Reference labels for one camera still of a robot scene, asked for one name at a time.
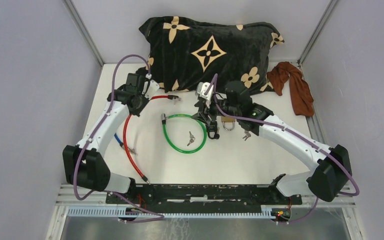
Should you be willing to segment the brass padlock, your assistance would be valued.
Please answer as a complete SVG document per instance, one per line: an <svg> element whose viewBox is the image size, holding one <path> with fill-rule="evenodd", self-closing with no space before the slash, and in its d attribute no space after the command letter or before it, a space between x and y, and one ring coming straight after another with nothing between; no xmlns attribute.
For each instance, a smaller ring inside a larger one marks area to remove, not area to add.
<svg viewBox="0 0 384 240"><path fill-rule="evenodd" d="M232 131L235 129L235 123L236 123L236 120L234 118L231 118L231 117L227 117L227 116L222 116L221 117L221 123L222 123L222 127L225 131Z"/></svg>

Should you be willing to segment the green cable lock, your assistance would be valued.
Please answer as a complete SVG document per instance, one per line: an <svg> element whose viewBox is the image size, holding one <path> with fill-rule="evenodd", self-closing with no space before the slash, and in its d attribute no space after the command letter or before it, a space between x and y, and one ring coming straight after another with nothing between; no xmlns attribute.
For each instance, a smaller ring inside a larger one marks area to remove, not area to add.
<svg viewBox="0 0 384 240"><path fill-rule="evenodd" d="M203 123L192 119L185 113L161 115L161 128L166 145L174 155L191 156L202 153L208 141ZM189 131L195 137L194 143L187 146L190 137Z"/></svg>

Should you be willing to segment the padlock keys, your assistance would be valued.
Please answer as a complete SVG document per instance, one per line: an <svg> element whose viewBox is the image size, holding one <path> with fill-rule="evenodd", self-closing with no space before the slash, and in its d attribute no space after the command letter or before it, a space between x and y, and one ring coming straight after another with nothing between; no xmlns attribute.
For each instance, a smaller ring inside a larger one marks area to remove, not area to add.
<svg viewBox="0 0 384 240"><path fill-rule="evenodd" d="M251 137L251 133L249 131L244 131L244 137L242 138L244 141Z"/></svg>

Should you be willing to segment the small black padlock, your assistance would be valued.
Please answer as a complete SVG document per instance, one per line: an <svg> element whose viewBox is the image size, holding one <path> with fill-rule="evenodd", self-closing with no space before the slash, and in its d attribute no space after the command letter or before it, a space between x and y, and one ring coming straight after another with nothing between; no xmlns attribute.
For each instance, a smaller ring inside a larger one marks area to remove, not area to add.
<svg viewBox="0 0 384 240"><path fill-rule="evenodd" d="M219 127L216 120L212 120L206 124L206 133L210 140L218 140L220 138Z"/></svg>

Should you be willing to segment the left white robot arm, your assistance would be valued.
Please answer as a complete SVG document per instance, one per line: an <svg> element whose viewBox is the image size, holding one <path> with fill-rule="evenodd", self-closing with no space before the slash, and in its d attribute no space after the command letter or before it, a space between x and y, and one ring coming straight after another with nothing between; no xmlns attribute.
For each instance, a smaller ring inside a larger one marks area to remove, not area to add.
<svg viewBox="0 0 384 240"><path fill-rule="evenodd" d="M112 88L92 129L76 145L67 145L62 151L65 177L70 184L97 192L117 192L127 204L136 200L134 179L112 172L104 155L121 124L129 115L139 116L159 87L150 74L129 73L125 84Z"/></svg>

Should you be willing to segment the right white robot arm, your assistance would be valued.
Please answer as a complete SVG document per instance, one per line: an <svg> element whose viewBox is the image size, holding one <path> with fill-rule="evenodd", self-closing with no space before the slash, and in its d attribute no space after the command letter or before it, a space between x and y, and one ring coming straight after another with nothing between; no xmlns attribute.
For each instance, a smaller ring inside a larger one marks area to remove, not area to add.
<svg viewBox="0 0 384 240"><path fill-rule="evenodd" d="M269 189L269 199L282 204L298 194L312 194L324 202L332 202L337 195L353 196L343 192L347 182L352 184L349 151L338 144L331 147L314 140L289 126L267 107L253 101L241 81L231 81L225 88L225 98L217 98L216 81L200 82L195 94L198 108L192 117L205 124L206 129L218 133L217 117L236 120L244 130L245 139L251 134L267 139L295 156L308 169L297 174L281 174Z"/></svg>

